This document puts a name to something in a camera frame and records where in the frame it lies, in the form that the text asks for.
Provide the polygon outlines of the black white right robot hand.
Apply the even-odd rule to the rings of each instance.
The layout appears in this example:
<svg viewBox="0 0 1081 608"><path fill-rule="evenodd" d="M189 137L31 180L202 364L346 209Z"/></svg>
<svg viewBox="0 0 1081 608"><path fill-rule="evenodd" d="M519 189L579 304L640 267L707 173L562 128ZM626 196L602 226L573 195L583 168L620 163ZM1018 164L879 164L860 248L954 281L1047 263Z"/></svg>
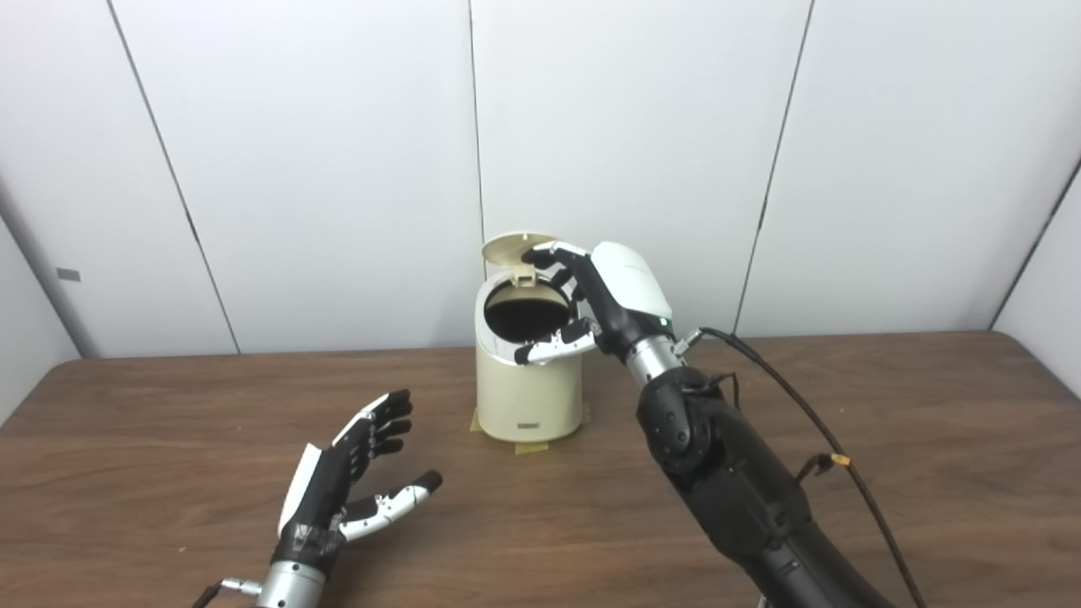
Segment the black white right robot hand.
<svg viewBox="0 0 1081 608"><path fill-rule="evenodd" d="M519 366L545 364L592 349L627 364L637 343L673 335L671 304L645 259L630 247L602 242L588 252L561 240L549 240L530 247L521 259L537 269L560 265L557 277L575 282L571 299L584 301L592 314L519 347L513 353Z"/></svg>

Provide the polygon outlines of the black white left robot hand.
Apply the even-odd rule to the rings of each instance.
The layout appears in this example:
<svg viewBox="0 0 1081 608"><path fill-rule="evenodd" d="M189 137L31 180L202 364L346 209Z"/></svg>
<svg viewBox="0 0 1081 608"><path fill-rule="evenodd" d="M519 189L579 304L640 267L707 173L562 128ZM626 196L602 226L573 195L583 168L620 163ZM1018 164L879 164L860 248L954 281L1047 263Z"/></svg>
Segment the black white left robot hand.
<svg viewBox="0 0 1081 608"><path fill-rule="evenodd" d="M389 491L349 497L375 459L402 449L412 411L410 389L393 389L356 412L328 446L305 446L286 489L270 561L297 561L328 576L341 547L397 523L441 487L441 474L428 470Z"/></svg>

